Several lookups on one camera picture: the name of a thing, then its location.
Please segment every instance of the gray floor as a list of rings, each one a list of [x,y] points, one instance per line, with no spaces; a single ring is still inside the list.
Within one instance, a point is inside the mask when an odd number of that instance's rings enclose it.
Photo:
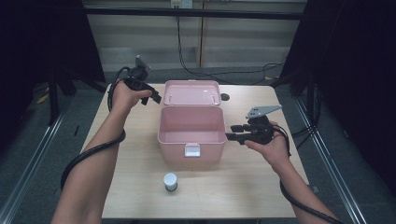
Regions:
[[[206,69],[207,73],[235,69]],[[277,71],[267,72],[269,77],[276,76]],[[114,74],[106,74],[107,80]],[[256,74],[232,74],[218,75],[232,83],[249,85],[262,79],[262,73]],[[196,77],[189,75],[182,69],[150,71],[148,82],[164,83],[169,79],[200,79],[208,77]],[[266,85],[270,80],[260,81],[260,85]],[[96,110],[102,100],[103,94],[92,90],[84,84],[76,83],[78,92],[73,97],[71,105],[64,114],[64,120],[59,127],[49,150],[40,163],[38,172],[35,174],[29,189],[21,201],[12,223],[49,223],[54,208],[59,198],[60,176],[66,164],[71,161],[82,148],[85,137],[91,127]],[[287,85],[276,88],[276,94],[283,105],[283,112],[294,133],[304,127],[299,114],[295,99],[290,96]],[[61,104],[66,102],[61,96]],[[6,154],[0,159],[0,206],[4,206],[9,194],[16,186],[27,163],[35,153],[41,137],[44,135],[49,121],[49,102],[36,105],[35,101],[29,106],[26,115],[19,124],[19,131],[15,134],[8,146]],[[355,145],[344,137],[343,129],[339,126],[336,118],[326,108],[325,104],[321,111],[318,129],[332,153],[340,172],[355,196],[367,223],[396,223],[396,200],[389,193],[387,187],[373,172],[370,166],[362,159]],[[304,138],[294,139],[298,145]],[[317,195],[325,202],[334,213],[344,221],[353,223],[345,205],[338,194],[323,162],[311,140],[306,141],[299,148],[305,171],[311,187],[317,189]],[[262,223],[297,223],[295,218],[263,219]],[[103,220],[103,223],[131,223],[131,220]],[[138,223],[188,223],[187,220],[139,220]],[[256,220],[210,220],[209,223],[257,223]]]

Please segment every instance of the white latch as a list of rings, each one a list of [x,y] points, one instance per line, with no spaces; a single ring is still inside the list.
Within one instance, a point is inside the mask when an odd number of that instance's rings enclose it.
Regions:
[[[185,157],[201,157],[201,147],[197,143],[188,143],[184,147]]]

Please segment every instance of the metal rail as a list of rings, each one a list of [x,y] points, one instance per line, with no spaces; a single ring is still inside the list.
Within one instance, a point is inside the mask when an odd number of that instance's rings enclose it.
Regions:
[[[240,18],[299,21],[308,17],[304,13],[236,11],[188,8],[156,8],[156,7],[34,7],[35,13],[74,13],[91,15],[125,15],[125,16],[171,16],[171,17],[206,17],[206,18]]]
[[[312,127],[312,123],[306,114],[306,108],[303,101],[300,98],[298,98],[296,99],[296,104],[304,120],[305,126]],[[319,132],[316,129],[311,133],[311,137],[315,143],[315,146],[317,147],[318,153],[322,158],[324,165],[326,166],[327,171],[329,172],[332,182],[337,188],[337,191],[346,207],[346,210],[348,211],[350,217],[352,218],[353,223],[366,224],[367,221],[365,220],[363,213],[361,212],[361,209],[359,208],[359,205],[355,200],[355,197],[352,195],[351,191],[349,190],[347,183],[345,182],[344,178],[341,176],[341,173],[338,170],[337,165],[332,159],[332,154],[330,153],[329,149],[327,149],[326,145],[323,142],[323,139],[321,138]]]
[[[53,137],[58,132],[62,120],[64,119],[64,114],[69,108],[71,102],[72,97],[69,96],[68,101],[65,103],[63,111],[52,123],[52,125],[49,126],[46,130],[46,133],[44,134],[40,144],[35,150],[35,154],[33,155],[32,159],[30,159],[28,165],[26,166],[20,180],[5,201],[3,208],[0,210],[1,224],[11,223],[12,219],[15,217],[15,214],[17,213],[17,210],[21,205],[23,197],[26,194],[26,191],[29,189],[33,178],[35,177],[35,174],[37,173],[38,168],[50,147],[50,143],[52,142]]]

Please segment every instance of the box lid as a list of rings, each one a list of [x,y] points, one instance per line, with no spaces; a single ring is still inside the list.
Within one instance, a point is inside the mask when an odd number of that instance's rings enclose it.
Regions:
[[[220,105],[219,83],[211,80],[171,80],[165,83],[165,105]]]

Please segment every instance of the black curtain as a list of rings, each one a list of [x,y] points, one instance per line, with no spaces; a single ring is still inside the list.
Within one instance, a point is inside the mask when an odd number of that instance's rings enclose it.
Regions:
[[[299,94],[309,73],[362,156],[396,195],[396,2],[308,1],[282,72]]]
[[[80,0],[6,0],[0,4],[2,143],[12,136],[30,104],[33,87],[48,82],[51,73],[64,91],[72,79],[105,81],[87,16],[35,10],[82,6]]]

